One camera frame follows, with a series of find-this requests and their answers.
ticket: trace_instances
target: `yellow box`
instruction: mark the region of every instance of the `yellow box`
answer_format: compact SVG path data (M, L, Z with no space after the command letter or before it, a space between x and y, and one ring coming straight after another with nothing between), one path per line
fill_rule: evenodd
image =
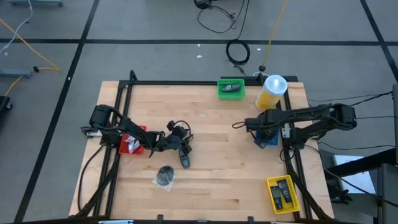
M276 209L275 206L275 202L274 202L274 198L272 196L272 192L271 192L271 187L272 186L278 186L277 181L279 180L286 180L287 182L287 186L289 187L289 193L290 196L292 197L292 202L287 203L285 201L284 196L282 195L282 192L280 193L280 197L282 198L282 209ZM274 208L274 211L276 214L283 214L283 213L289 213L289 212L297 212L300 211L300 204L299 204L299 200L297 200L297 195L296 195L296 191L294 189L294 184L292 181L292 178L290 177L290 175L283 175L280 177L270 177L267 179L267 187L268 187L268 192L271 198L271 202L272 202L272 207Z

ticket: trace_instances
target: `yellow bottle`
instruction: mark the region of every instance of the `yellow bottle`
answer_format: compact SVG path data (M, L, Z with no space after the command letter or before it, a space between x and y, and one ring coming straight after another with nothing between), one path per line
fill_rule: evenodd
M271 75L267 77L256 100L257 109L265 111L275 108L276 104L284 95L286 90L287 82L282 76Z

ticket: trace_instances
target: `green bowl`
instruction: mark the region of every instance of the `green bowl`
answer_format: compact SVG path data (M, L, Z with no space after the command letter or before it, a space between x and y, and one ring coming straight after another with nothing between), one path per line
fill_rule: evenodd
M241 89L238 91L234 92L223 92L221 91L221 88L223 88L226 85L229 84L240 84ZM218 98L222 100L239 100L243 98L246 94L244 91L244 80L243 79L232 79L232 78L226 78L226 79L219 79L217 81L217 89L218 89Z

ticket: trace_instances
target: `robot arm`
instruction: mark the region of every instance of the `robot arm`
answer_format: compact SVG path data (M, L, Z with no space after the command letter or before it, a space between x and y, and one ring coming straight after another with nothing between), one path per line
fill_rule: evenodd
M109 122L112 113L119 119L117 126L112 126ZM181 149L185 155L188 155L192 150L188 145L193 136L190 132L191 130L176 126L174 121L168 123L167 128L171 131L171 134L165 137L163 131L143 130L132 122L130 118L123 116L116 108L108 105L98 105L95 107L88 123L90 126L82 127L81 131L87 137L90 137L93 132L100 131L102 133L100 141L102 146L119 147L122 135L129 134L137 139L141 146L151 150L149 157L154 152L162 152L168 149Z
M356 127L355 110L343 104L319 105L311 108L282 111L270 109L261 113L257 118L247 118L244 121L246 131L260 131L260 139L271 140L285 124L300 121L318 121L305 128L282 129L282 137L289 138L289 145L303 149L309 138L322 138L326 132L333 129L351 130Z

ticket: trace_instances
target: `wooden tabletop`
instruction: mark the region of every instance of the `wooden tabletop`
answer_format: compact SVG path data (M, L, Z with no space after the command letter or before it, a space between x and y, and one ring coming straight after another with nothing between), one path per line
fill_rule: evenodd
M117 87L118 82L103 82L98 105L113 106ZM190 124L194 134L190 143L193 149L191 167L183 169L178 151L173 150L156 152L150 159L149 150L145 150L144 155L123 154L111 218L153 220L163 214L165 220L245 221L248 216L253 216L255 221L294 220L292 213L274 213L266 187L267 178L286 174L285 164L279 159L281 143L260 149L244 128L231 127L233 123L259 114L254 101L260 89L259 86L246 86L246 96L242 100L219 100L216 86L134 85L129 117L136 124L147 126L149 131L166 133L170 120L183 119ZM292 109L308 106L303 83L289 83L289 95ZM296 127L309 124L310 121L296 123ZM88 140L81 167L99 148L99 141L99 138ZM317 148L314 140L307 144ZM82 206L98 186L103 155L104 150L85 172ZM333 217L318 152L306 147L301 155L308 191L326 214ZM165 164L175 169L176 179L170 192L152 183ZM300 192L297 195L304 217ZM107 196L108 190L105 190L100 214L104 213ZM77 185L71 215L78 212L76 198Z

